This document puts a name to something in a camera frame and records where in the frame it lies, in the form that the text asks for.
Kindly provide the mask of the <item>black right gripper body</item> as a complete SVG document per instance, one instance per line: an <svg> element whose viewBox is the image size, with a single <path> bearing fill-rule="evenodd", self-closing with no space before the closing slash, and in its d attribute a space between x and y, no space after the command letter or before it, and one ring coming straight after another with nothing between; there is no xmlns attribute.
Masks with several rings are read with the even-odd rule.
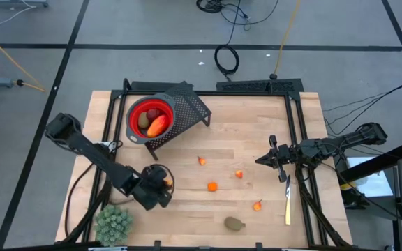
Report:
<svg viewBox="0 0 402 251"><path fill-rule="evenodd" d="M269 136L269 145L271 146L269 151L277 152L274 161L277 161L278 166L273 167L278 170L278 179L281 183L286 182L287 174L283 168L283 165L292 164L299 160L299 154L294 147L282 144L277 146L277 140L275 135Z"/></svg>

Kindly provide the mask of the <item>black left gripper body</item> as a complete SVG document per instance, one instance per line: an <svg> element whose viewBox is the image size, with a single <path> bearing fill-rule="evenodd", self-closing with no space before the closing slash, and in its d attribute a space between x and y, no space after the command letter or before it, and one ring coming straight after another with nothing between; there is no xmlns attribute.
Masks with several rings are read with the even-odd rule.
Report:
<svg viewBox="0 0 402 251"><path fill-rule="evenodd" d="M164 165L146 166L140 173L140 181L133 189L133 197L146 211L160 205L166 208L172 199L172 184L165 179L171 171Z"/></svg>

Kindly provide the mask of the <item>red-yellow toy mango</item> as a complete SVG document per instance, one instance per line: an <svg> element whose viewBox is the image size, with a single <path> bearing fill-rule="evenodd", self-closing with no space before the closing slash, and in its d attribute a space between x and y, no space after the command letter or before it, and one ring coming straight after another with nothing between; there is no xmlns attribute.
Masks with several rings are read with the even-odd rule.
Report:
<svg viewBox="0 0 402 251"><path fill-rule="evenodd" d="M156 117L150 124L147 130L148 137L157 137L163 134L170 124L170 119L167 115L160 115Z"/></svg>

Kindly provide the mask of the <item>brown-green toy kiwi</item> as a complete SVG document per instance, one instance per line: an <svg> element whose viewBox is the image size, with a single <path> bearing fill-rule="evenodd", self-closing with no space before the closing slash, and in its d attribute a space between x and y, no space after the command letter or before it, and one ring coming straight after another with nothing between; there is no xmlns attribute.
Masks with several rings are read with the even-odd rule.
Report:
<svg viewBox="0 0 402 251"><path fill-rule="evenodd" d="M246 226L245 223L234 217L226 217L226 219L224 219L223 224L225 225L226 228L232 231L240 231Z"/></svg>
<svg viewBox="0 0 402 251"><path fill-rule="evenodd" d="M139 115L139 118L137 120L137 124L138 124L138 127L141 128L141 129L147 129L149 127L150 122L149 122L149 119L147 117L147 112L142 112Z"/></svg>

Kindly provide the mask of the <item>dark red toy plum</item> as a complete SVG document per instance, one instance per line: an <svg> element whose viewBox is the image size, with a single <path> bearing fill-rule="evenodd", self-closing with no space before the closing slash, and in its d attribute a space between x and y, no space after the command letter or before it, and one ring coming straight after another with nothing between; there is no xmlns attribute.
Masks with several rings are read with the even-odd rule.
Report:
<svg viewBox="0 0 402 251"><path fill-rule="evenodd" d="M149 109L146 113L147 115L147 119L149 120L149 122L151 123L152 121L154 121L158 116L161 115L161 110L159 109Z"/></svg>

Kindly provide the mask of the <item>red collapsible colander grey rim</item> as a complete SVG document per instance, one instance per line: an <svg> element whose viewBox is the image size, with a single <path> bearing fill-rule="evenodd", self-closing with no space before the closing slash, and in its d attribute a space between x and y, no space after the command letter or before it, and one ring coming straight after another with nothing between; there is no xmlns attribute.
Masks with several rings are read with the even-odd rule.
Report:
<svg viewBox="0 0 402 251"><path fill-rule="evenodd" d="M157 93L137 100L131 105L126 115L127 138L135 144L145 144L164 137L172 129L176 120L175 107L174 98L165 93ZM148 137L138 125L140 114L150 109L161 110L168 117L168 126L161 134L155 137Z"/></svg>

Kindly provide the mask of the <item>green potted plant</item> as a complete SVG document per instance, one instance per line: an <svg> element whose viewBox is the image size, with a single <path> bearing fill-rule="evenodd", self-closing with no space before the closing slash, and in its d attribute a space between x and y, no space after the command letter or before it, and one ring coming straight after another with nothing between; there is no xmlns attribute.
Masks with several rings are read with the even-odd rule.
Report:
<svg viewBox="0 0 402 251"><path fill-rule="evenodd" d="M125 243L131 232L133 217L126 208L107 205L96 216L96 240L105 247Z"/></svg>

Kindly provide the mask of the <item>white board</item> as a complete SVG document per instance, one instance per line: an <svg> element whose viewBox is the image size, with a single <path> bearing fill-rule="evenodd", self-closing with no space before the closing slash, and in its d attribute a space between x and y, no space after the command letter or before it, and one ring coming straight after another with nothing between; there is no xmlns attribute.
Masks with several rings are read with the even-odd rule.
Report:
<svg viewBox="0 0 402 251"><path fill-rule="evenodd" d="M363 162L367 162L373 157L347 157L349 168L353 168ZM352 182L352 185L366 197L391 197L392 189L383 171L365 176Z"/></svg>

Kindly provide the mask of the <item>black perforated metal rack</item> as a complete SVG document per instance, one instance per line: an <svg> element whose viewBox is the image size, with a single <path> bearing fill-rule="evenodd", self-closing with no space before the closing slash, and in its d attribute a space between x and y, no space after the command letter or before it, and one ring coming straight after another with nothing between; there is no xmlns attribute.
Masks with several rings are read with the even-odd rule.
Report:
<svg viewBox="0 0 402 251"><path fill-rule="evenodd" d="M155 161L158 160L155 150L197 123L203 122L209 127L211 121L211 111L194 92L191 84L182 82L163 93L157 93L157 96L169 102L174 118L167 132L145 144Z"/></svg>

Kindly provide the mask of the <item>black aluminium table frame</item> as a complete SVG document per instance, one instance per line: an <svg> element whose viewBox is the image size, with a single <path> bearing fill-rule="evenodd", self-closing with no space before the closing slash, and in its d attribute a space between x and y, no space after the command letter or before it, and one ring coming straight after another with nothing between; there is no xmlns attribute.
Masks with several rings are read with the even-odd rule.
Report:
<svg viewBox="0 0 402 251"><path fill-rule="evenodd" d="M279 144L300 138L299 115L304 115L311 138L326 136L318 94L302 93L299 102L285 108L282 96L231 91L199 98L211 110L210 126L198 123L159 148L155 161L145 146L126 137L126 113L139 99L130 93L125 102L111 99L109 91L91 94L87 115L82 121L84 135L93 142L118 135L123 145L116 159L136 170L157 162L168 167L175 178L175 191L166 208L146 211L134 201L113 191L111 199L127 208L133 217L126 247L150 248L161 241L162 248L307 248L308 238L299 186L290 185L290 219L285 224L285 185L276 170L255 163L269 151L269 136ZM200 165L198 157L206 160ZM235 172L241 170L243 178ZM209 192L215 182L218 190ZM253 205L262 201L262 209ZM246 226L232 231L223 224L226 217Z"/></svg>

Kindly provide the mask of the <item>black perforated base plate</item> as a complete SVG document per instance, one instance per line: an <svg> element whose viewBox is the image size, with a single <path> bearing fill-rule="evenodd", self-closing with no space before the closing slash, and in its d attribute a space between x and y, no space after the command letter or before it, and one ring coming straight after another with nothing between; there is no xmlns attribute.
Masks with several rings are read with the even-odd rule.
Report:
<svg viewBox="0 0 402 251"><path fill-rule="evenodd" d="M264 79L236 82L217 82L218 91L304 92L300 79Z"/></svg>

